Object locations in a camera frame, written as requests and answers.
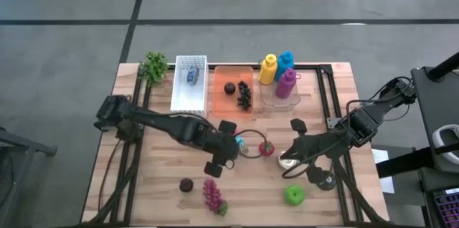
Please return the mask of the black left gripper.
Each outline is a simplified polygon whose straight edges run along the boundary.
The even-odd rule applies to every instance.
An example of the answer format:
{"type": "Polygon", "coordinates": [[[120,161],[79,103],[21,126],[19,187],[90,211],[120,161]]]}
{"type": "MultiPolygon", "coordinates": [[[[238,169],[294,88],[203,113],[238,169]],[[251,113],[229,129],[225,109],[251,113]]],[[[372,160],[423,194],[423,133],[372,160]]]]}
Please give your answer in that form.
{"type": "Polygon", "coordinates": [[[239,154],[235,134],[237,124],[222,120],[219,123],[218,133],[211,132],[205,135],[202,150],[211,153],[221,160],[222,163],[206,162],[204,173],[214,178],[220,178],[223,165],[229,160],[236,160],[239,154]]]}

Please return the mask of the teal label tuna can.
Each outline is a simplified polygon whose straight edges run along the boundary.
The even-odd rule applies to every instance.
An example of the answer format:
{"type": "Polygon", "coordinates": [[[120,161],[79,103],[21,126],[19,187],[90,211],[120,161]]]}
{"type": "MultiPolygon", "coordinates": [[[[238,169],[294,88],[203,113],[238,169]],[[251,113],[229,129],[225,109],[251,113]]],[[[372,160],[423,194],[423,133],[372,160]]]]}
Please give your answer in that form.
{"type": "Polygon", "coordinates": [[[248,148],[247,148],[243,138],[241,136],[235,136],[235,140],[236,140],[237,145],[239,147],[240,154],[241,155],[246,155],[248,153],[248,148]]]}

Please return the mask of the black round puck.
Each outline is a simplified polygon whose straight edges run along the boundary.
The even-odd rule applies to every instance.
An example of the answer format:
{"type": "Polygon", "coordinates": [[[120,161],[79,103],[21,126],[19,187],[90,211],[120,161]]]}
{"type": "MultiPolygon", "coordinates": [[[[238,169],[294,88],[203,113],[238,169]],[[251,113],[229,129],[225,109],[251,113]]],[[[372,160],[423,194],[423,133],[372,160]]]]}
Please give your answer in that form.
{"type": "Polygon", "coordinates": [[[330,191],[336,186],[336,177],[330,171],[322,170],[318,175],[316,186],[322,191],[330,191]]]}

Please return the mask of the red toy strawberry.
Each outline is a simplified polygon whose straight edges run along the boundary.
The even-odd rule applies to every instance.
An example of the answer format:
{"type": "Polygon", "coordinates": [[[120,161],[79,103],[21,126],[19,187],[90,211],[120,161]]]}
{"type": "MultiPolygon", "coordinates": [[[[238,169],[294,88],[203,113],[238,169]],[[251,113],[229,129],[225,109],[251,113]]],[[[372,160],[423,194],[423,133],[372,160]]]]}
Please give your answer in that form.
{"type": "Polygon", "coordinates": [[[271,156],[275,151],[275,146],[271,142],[262,142],[258,149],[262,156],[271,156]]]}

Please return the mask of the black toy grape bunch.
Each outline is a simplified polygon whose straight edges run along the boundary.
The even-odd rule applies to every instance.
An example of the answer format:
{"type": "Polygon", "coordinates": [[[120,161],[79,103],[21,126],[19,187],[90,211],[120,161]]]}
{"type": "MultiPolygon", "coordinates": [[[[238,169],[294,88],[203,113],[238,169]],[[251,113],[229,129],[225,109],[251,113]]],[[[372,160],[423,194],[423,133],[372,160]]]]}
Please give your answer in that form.
{"type": "Polygon", "coordinates": [[[246,82],[242,81],[242,80],[238,83],[238,88],[239,88],[239,91],[240,91],[240,96],[237,99],[237,104],[244,111],[248,111],[252,107],[252,104],[251,104],[251,99],[252,99],[251,89],[250,89],[249,85],[246,82]]]}

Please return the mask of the magenta squeeze bottle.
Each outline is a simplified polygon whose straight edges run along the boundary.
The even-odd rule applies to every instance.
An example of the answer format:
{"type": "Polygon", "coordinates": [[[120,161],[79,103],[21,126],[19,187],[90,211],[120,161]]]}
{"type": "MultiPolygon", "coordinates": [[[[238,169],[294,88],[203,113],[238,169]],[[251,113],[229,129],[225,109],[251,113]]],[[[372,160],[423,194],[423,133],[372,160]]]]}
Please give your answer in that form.
{"type": "Polygon", "coordinates": [[[288,98],[296,84],[296,80],[296,71],[293,68],[287,68],[278,81],[275,91],[277,97],[281,99],[288,98]]]}

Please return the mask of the blue label can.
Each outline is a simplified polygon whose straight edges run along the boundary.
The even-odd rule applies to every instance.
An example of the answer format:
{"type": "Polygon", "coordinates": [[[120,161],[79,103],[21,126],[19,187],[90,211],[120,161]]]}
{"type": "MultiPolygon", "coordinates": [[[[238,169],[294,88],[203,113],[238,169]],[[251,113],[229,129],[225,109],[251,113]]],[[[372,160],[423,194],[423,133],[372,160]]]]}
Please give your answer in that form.
{"type": "Polygon", "coordinates": [[[186,81],[189,85],[195,85],[199,79],[199,68],[191,66],[186,75],[186,81]]]}

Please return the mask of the yellow squeeze bottle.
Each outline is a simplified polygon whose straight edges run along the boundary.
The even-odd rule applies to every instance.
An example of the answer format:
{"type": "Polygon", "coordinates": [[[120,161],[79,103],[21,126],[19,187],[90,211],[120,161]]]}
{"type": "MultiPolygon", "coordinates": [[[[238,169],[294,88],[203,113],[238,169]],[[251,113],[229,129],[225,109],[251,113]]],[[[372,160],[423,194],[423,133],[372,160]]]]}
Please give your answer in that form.
{"type": "Polygon", "coordinates": [[[270,85],[275,79],[277,68],[277,57],[274,54],[267,54],[261,62],[258,81],[262,85],[270,85]]]}

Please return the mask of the blue squeeze bottle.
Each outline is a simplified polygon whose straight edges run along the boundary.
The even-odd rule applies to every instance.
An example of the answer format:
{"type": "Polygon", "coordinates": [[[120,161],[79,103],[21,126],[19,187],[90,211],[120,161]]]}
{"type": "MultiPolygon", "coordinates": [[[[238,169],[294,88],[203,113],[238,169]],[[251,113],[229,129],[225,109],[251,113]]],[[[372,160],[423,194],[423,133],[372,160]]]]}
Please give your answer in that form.
{"type": "Polygon", "coordinates": [[[278,81],[280,76],[288,69],[294,68],[294,56],[290,51],[283,52],[278,57],[278,66],[275,73],[275,80],[278,81]]]}

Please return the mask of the purple toy grape bunch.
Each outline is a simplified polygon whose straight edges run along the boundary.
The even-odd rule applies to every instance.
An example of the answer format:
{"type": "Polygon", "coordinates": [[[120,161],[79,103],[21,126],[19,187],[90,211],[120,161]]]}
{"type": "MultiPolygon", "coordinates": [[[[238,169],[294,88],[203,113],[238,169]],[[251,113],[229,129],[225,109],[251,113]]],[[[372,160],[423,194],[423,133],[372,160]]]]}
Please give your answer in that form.
{"type": "Polygon", "coordinates": [[[228,210],[228,203],[222,198],[221,191],[217,188],[214,179],[206,179],[202,187],[205,204],[216,215],[224,217],[228,210]]]}

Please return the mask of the green toy apple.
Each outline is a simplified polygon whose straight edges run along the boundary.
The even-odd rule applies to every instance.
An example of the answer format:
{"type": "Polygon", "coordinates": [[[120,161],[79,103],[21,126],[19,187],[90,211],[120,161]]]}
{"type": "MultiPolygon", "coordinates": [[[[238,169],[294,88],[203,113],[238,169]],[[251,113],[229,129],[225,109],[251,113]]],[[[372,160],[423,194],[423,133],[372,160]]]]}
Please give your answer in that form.
{"type": "Polygon", "coordinates": [[[284,190],[285,202],[291,206],[298,206],[305,200],[304,189],[299,185],[287,186],[284,190]]]}

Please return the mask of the dark brown toy fruit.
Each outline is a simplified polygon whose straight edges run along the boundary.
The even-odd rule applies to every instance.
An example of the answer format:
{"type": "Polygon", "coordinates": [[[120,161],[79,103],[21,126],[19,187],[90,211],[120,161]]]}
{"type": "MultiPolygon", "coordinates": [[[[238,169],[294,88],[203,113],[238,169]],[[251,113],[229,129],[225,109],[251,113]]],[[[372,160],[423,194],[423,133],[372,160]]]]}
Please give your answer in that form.
{"type": "Polygon", "coordinates": [[[180,181],[179,189],[182,192],[190,192],[194,188],[194,182],[189,178],[183,178],[180,181]]]}

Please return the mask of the white paper sheet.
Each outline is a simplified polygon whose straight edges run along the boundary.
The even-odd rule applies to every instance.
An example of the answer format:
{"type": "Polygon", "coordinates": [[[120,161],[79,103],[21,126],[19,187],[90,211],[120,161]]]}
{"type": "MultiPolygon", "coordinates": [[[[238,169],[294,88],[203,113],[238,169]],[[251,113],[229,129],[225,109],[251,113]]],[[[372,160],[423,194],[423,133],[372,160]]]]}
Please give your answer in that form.
{"type": "MultiPolygon", "coordinates": [[[[381,163],[383,161],[387,161],[389,159],[389,155],[387,151],[379,150],[379,149],[372,149],[373,157],[375,163],[381,163]]],[[[385,177],[379,179],[382,191],[384,193],[393,194],[394,193],[394,184],[392,177],[385,177]]]]}

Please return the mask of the black horizontal bar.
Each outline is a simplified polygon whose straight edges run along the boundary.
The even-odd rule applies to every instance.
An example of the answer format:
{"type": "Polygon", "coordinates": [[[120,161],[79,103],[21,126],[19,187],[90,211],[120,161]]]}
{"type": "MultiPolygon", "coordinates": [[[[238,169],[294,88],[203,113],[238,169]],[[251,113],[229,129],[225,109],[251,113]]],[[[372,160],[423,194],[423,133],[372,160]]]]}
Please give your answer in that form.
{"type": "Polygon", "coordinates": [[[411,153],[398,156],[376,164],[379,178],[395,176],[409,171],[416,171],[421,168],[436,168],[435,156],[443,153],[459,151],[459,143],[450,146],[435,148],[422,148],[411,153]]]}

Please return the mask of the backlit keyboard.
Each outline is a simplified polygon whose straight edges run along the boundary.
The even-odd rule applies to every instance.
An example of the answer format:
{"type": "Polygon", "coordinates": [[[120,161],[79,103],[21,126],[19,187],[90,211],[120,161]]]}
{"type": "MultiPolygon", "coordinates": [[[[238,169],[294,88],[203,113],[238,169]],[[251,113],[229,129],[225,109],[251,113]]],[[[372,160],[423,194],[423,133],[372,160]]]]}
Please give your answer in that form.
{"type": "Polygon", "coordinates": [[[432,198],[442,228],[459,228],[459,188],[433,191],[432,198]]]}

